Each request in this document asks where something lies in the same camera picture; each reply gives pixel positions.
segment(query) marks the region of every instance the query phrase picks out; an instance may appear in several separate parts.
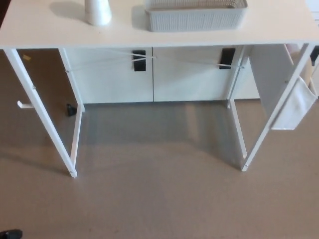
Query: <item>desk top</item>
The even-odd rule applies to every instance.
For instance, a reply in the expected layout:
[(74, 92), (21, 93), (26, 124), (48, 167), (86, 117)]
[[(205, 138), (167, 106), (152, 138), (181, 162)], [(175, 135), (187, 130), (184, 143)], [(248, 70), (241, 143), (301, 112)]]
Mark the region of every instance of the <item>desk top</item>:
[(109, 0), (112, 21), (84, 21), (84, 0), (11, 0), (0, 29), (0, 48), (139, 47), (316, 43), (319, 30), (305, 0), (248, 0), (237, 30), (147, 31), (143, 0)]

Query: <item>desk leg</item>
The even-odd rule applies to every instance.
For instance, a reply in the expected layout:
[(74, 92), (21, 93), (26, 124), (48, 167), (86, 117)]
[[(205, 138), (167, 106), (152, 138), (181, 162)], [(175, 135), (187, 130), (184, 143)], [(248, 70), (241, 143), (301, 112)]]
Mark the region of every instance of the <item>desk leg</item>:
[(266, 138), (266, 135), (271, 129), (271, 126), (274, 123), (274, 120), (276, 119), (278, 113), (280, 112), (282, 106), (284, 105), (288, 95), (290, 94), (291, 90), (293, 89), (298, 76), (302, 72), (306, 62), (308, 61), (315, 45), (313, 44), (304, 44), (304, 46), (301, 49), (299, 59), (295, 66), (293, 67), (291, 73), (287, 76), (288, 84), (286, 89), (284, 90), (281, 98), (279, 99), (273, 113), (269, 117), (264, 129), (261, 131), (259, 138), (255, 142), (251, 152), (248, 154), (248, 157), (246, 158), (246, 163), (242, 167), (242, 171), (246, 171), (250, 165), (250, 163), (253, 161), (259, 147), (261, 146), (262, 142)]
[[(251, 50), (251, 46), (243, 46), (240, 49), (238, 49), (234, 59), (235, 61), (233, 62), (234, 65), (245, 67), (247, 65), (248, 59), (249, 59), (249, 53)], [(227, 108), (231, 109), (232, 113), (232, 119), (233, 123), (236, 128), (236, 137), (237, 137), (237, 142), (239, 143), (239, 148), (241, 150), (241, 161), (244, 160), (247, 156), (247, 149), (244, 141), (244, 136), (243, 132), (241, 130), (238, 114), (237, 114), (237, 109), (236, 109), (236, 104), (234, 100), (234, 92), (236, 90), (237, 83), (239, 82), (239, 79), (243, 76), (244, 69), (241, 68), (233, 68), (231, 75), (230, 75), (230, 87), (229, 91), (227, 94)]]
[(65, 166), (69, 170), (72, 177), (77, 176), (77, 172), (75, 170), (75, 164), (72, 163), (70, 156), (68, 155), (68, 152), (66, 151), (63, 142), (56, 131), (53, 122), (47, 113), (42, 100), (36, 91), (35, 86), (32, 83), (32, 80), (26, 71), (24, 64), (21, 60), (21, 58), (18, 55), (18, 52), (16, 49), (7, 49), (4, 50), (9, 62), (11, 63), (16, 75), (18, 76), (25, 92), (27, 93), (31, 103), (33, 104), (33, 107), (35, 108), (37, 114), (39, 115), (45, 129), (49, 133), (56, 149), (58, 150), (63, 162), (65, 163)]

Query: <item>beige carpet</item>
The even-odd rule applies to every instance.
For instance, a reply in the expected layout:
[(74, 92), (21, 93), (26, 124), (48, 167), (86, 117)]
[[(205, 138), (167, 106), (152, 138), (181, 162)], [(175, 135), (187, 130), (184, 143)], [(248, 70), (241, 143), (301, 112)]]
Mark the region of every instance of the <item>beige carpet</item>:
[[(25, 64), (70, 150), (74, 102), (56, 51)], [(0, 53), (0, 231), (26, 239), (317, 239), (319, 104), (271, 132), (247, 173), (222, 103), (88, 106), (72, 179)], [(264, 115), (238, 102), (251, 145)]]

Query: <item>drawer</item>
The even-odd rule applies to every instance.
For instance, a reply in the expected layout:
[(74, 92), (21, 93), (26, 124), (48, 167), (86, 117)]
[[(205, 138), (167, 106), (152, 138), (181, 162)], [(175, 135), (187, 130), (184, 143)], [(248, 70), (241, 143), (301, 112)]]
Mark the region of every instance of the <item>drawer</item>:
[(154, 101), (224, 100), (231, 70), (220, 70), (222, 46), (154, 48)]
[(69, 48), (70, 69), (83, 103), (128, 103), (153, 101), (152, 49), (145, 50), (146, 71), (134, 71), (133, 49)]

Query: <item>woven plastic basket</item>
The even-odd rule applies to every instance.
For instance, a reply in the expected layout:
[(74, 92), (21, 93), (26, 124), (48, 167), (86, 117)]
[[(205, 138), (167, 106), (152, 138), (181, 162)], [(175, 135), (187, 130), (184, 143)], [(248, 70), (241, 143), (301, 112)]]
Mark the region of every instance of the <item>woven plastic basket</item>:
[(234, 29), (246, 0), (145, 0), (150, 30), (157, 32)]

